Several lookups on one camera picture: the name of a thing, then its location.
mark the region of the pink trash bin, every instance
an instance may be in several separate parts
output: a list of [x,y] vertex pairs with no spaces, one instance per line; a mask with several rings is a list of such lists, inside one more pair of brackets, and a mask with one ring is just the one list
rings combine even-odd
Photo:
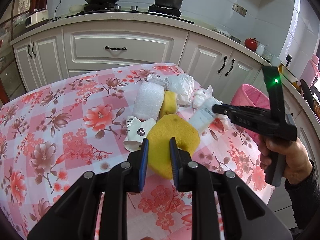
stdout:
[[[249,84],[243,84],[238,88],[230,104],[233,106],[256,106],[270,109],[269,98]],[[259,145],[258,134],[247,129],[245,129],[245,131],[250,135],[252,140]]]

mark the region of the gas stove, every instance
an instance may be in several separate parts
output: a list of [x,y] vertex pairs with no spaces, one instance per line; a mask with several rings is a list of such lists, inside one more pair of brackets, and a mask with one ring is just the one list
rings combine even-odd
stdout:
[[86,15],[86,14],[92,14],[92,13],[105,13],[105,12],[143,13],[143,14],[159,15],[159,16],[194,24],[194,22],[181,19],[180,18],[181,12],[179,10],[159,7],[154,4],[149,6],[149,9],[147,12],[138,11],[137,6],[131,6],[130,10],[121,10],[121,6],[118,4],[88,4],[84,7],[84,10],[82,12],[78,12],[77,14],[67,16],[66,18],[78,16],[78,15]]

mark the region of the table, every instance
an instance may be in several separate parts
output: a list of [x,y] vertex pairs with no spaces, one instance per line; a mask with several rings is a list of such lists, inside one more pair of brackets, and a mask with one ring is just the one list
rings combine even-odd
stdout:
[[[125,120],[150,73],[163,78],[183,71],[163,63],[102,70],[44,86],[2,107],[0,207],[23,239],[85,171],[106,172],[127,159]],[[193,112],[180,107],[178,114],[188,119]],[[273,187],[264,182],[257,145],[244,129],[230,124],[224,130],[217,120],[200,137],[194,161],[215,172],[235,171],[268,202]],[[191,192],[178,193],[172,181],[148,169],[143,192],[127,197],[128,238],[191,239],[191,200]]]

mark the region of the yellow sponge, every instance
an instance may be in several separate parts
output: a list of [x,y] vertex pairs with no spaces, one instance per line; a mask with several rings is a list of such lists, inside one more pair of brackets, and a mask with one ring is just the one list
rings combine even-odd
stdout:
[[177,94],[171,91],[164,92],[164,100],[160,109],[160,118],[165,114],[175,114],[177,112]]
[[148,165],[166,179],[172,179],[169,140],[175,137],[178,148],[192,156],[200,143],[198,131],[186,120],[176,114],[162,117],[151,128],[149,140]]

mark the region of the power outlet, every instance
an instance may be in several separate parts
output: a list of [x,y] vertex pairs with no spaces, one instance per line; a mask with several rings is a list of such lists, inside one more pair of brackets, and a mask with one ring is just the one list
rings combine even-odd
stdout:
[[233,9],[234,11],[236,11],[236,12],[240,12],[240,8],[241,8],[241,6],[240,6],[240,5],[238,5],[238,4],[236,4],[236,3],[234,3],[234,4],[233,4],[232,9]]
[[247,10],[244,9],[243,7],[240,7],[240,15],[242,15],[243,17],[245,17],[245,15],[247,14]]
[[236,11],[238,14],[242,15],[243,17],[245,17],[245,15],[247,14],[247,10],[236,3],[233,4],[232,9]]

